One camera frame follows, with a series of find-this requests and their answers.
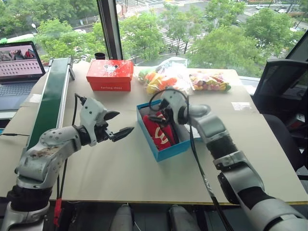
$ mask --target window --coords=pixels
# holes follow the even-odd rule
[[[111,54],[114,43],[135,65],[179,56],[188,67],[260,77],[266,60],[286,57],[308,28],[305,0],[98,2],[110,12],[103,16],[108,36],[96,0],[0,0],[0,42],[33,40],[45,62],[68,55],[89,61],[96,52]],[[110,58],[122,57],[114,53]]]
[[[106,53],[96,0],[0,0],[0,43],[32,40],[41,60]]]
[[[117,0],[116,8],[123,56],[135,65],[179,56],[188,67],[248,77],[285,58],[308,28],[299,0]]]

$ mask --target parked car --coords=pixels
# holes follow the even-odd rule
[[[76,31],[76,32],[78,32],[80,34],[86,34],[87,33],[85,30],[82,30],[82,29],[76,29],[74,31]]]
[[[236,21],[234,23],[232,23],[235,26],[239,26],[242,23],[241,20],[236,19]]]
[[[264,8],[264,6],[262,6],[262,5],[257,5],[257,6],[256,6],[256,9],[257,9],[257,10],[260,10],[260,9],[262,9],[262,8]]]
[[[287,13],[287,11],[285,9],[280,9],[278,10],[278,13]]]
[[[278,11],[281,10],[281,9],[286,10],[287,7],[286,7],[286,6],[279,6],[279,7],[275,8],[274,11],[277,11],[277,12],[278,12]]]
[[[297,28],[292,27],[292,28],[290,28],[290,30],[291,30],[292,32],[305,31],[304,28],[300,28],[300,27],[297,27]]]

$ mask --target tree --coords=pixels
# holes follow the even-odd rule
[[[191,39],[196,40],[197,35],[201,34],[202,24],[200,23],[200,18],[202,17],[202,11],[195,6],[191,6],[189,11],[186,12],[186,17],[190,23],[187,25],[187,33],[185,33],[186,36],[183,39],[185,42],[184,54],[186,53],[188,42]]]
[[[256,40],[241,28],[221,26],[192,45],[190,67],[235,69],[239,75],[260,77],[266,57],[256,48]]]
[[[256,38],[259,48],[272,50],[276,55],[290,43],[291,27],[289,15],[276,13],[269,8],[261,9],[245,24],[246,35]]]
[[[232,0],[211,0],[205,9],[207,30],[219,26],[231,26],[239,14],[244,13],[245,3]]]
[[[94,25],[94,28],[102,28],[101,23]],[[80,34],[73,31],[68,22],[60,22],[59,19],[42,22],[38,27],[38,34],[35,42],[47,53],[41,56],[47,61],[50,57],[63,58],[71,55],[74,60],[80,60],[87,56],[88,61],[94,57],[94,53],[105,52],[106,47],[102,37],[95,32]]]
[[[135,60],[137,57],[145,61],[155,59],[163,46],[157,29],[157,18],[149,13],[120,21],[120,35],[124,53],[128,53]]]
[[[86,18],[88,23],[88,17],[98,15],[96,0],[70,0],[70,3],[74,8],[77,19]]]
[[[33,30],[32,23],[39,26],[49,19],[69,19],[74,10],[68,0],[10,0],[6,4],[1,2],[0,9],[3,36],[28,33]]]
[[[303,37],[304,33],[305,33],[304,31],[291,32],[290,38],[288,39],[289,42],[288,42],[288,44],[286,45],[285,48],[288,51],[290,49],[292,49],[297,44],[297,42]]]
[[[299,26],[299,24],[303,21],[304,18],[308,17],[308,1],[307,0],[300,1],[299,8],[303,12],[303,15],[300,17],[299,23],[296,25],[295,29]]]
[[[167,29],[167,36],[171,38],[171,47],[175,48],[175,55],[179,54],[180,42],[187,41],[188,20],[186,14],[179,11],[178,6],[164,4],[166,11],[161,13],[162,24]]]
[[[101,23],[95,23],[93,25],[93,33],[97,41],[104,41],[103,28]]]

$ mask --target laptop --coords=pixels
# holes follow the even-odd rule
[[[44,74],[33,42],[0,44],[0,111],[18,109]]]

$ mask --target office chair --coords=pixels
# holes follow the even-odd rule
[[[302,166],[308,169],[307,147],[304,152],[301,153],[289,130],[278,117],[267,114],[263,116],[288,157],[294,171],[296,172]],[[308,180],[308,176],[298,177],[300,180]]]
[[[268,60],[253,101],[261,114],[275,115],[286,122],[307,109],[300,107],[307,97],[307,85],[308,62]]]

